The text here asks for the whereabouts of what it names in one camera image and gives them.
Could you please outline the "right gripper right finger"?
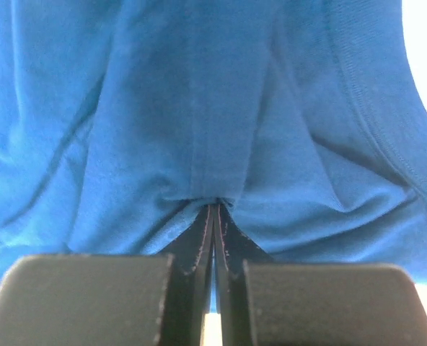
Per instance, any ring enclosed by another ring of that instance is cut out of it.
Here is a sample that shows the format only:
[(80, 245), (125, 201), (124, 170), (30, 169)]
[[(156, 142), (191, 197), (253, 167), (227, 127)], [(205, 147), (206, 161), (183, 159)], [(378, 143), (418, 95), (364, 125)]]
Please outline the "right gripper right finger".
[(388, 264), (280, 263), (213, 208), (225, 345), (427, 345), (413, 281)]

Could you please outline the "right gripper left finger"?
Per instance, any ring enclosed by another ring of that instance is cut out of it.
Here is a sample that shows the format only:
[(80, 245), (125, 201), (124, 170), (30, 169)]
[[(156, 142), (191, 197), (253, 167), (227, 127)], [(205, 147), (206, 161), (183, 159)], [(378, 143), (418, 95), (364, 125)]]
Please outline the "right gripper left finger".
[(213, 211), (156, 255), (18, 260), (0, 283), (0, 346), (199, 345)]

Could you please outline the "blue t shirt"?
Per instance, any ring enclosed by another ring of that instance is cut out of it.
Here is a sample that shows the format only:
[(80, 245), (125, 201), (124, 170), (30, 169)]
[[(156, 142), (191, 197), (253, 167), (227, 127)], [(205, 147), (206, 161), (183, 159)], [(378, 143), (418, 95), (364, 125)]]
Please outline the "blue t shirt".
[(400, 1), (0, 1), (0, 279), (157, 253), (214, 203), (276, 260), (427, 284)]

